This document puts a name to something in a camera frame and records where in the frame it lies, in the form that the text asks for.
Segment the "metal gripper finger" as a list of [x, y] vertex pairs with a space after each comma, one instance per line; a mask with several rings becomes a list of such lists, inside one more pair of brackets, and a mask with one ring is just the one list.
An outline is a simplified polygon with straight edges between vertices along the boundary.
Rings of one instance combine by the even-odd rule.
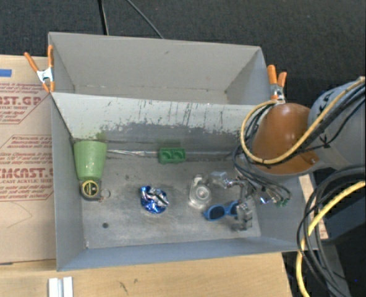
[[237, 221], [232, 225], [234, 231], [246, 231], [252, 227], [253, 211], [247, 203], [237, 206]]
[[229, 179], [225, 171], [213, 171], [208, 175], [208, 184], [210, 186], [228, 187]]

